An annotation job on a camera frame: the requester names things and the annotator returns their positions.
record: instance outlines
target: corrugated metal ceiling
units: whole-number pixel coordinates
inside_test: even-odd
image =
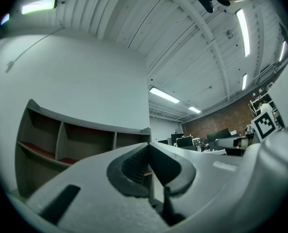
[[[244,73],[248,74],[248,85],[253,86],[259,71],[279,58],[283,40],[268,0],[248,0],[230,7],[215,2],[213,14],[207,13],[197,0],[185,0],[201,15],[213,34],[213,42],[208,42],[206,33],[198,28],[199,22],[192,20],[173,0],[59,0],[55,10],[16,13],[21,5],[32,1],[35,0],[17,1],[9,30],[63,25],[137,50],[146,57],[149,86],[181,100],[173,104],[149,96],[151,115],[171,120],[192,117],[188,106],[206,111],[228,103],[228,96],[232,98],[241,92]],[[240,8],[244,10],[250,34],[248,57],[244,57],[234,14]],[[230,39],[226,36],[228,30],[233,33]],[[216,46],[221,53],[219,57],[214,54]]]

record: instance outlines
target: fluorescent light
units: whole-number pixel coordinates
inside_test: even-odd
[[[286,46],[286,41],[283,42],[283,45],[282,45],[282,51],[281,51],[281,55],[280,55],[280,59],[279,59],[279,62],[281,62],[281,60],[283,59],[284,57],[284,54],[285,54],[285,50],[286,50],[287,46]]]
[[[201,113],[201,111],[197,110],[197,109],[194,108],[194,107],[190,107],[189,109],[192,110],[192,111],[195,111],[195,112],[198,113],[198,114]]]
[[[3,23],[7,22],[8,20],[9,20],[9,14],[6,14],[6,15],[3,17],[2,21],[0,21],[0,24],[2,25]]]
[[[57,0],[40,0],[23,5],[21,13],[26,14],[33,11],[54,9],[57,6]]]
[[[245,74],[243,75],[242,91],[246,88],[246,82],[247,82],[247,74],[245,73]]]
[[[243,44],[244,44],[244,55],[245,57],[250,54],[250,39],[249,39],[249,31],[247,29],[246,19],[244,16],[244,12],[242,9],[236,12],[237,18],[239,20],[239,24],[242,31],[243,36]]]
[[[178,103],[179,102],[179,100],[171,97],[170,95],[168,95],[168,94],[166,94],[166,93],[164,93],[164,92],[162,92],[162,91],[160,91],[160,90],[158,90],[158,89],[156,89],[154,87],[151,88],[149,92],[151,92],[151,93],[153,93],[153,94],[155,94],[155,95],[157,95],[159,97],[162,97],[164,99],[167,99],[167,100],[169,100],[169,101],[171,101],[173,103]]]

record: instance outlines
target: cable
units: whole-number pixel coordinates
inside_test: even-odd
[[[14,63],[26,52],[28,51],[31,47],[35,46],[37,43],[39,43],[41,40],[44,40],[46,37],[52,35],[53,33],[56,33],[60,30],[64,29],[64,27],[61,27],[53,32],[51,32],[50,34],[47,34],[46,36],[44,36],[43,38],[41,38],[40,40],[38,40],[37,42],[33,43],[31,46],[29,46],[26,50],[24,50],[14,61],[10,61],[7,66],[7,70],[5,71],[6,73],[9,72],[9,70],[13,67]]]

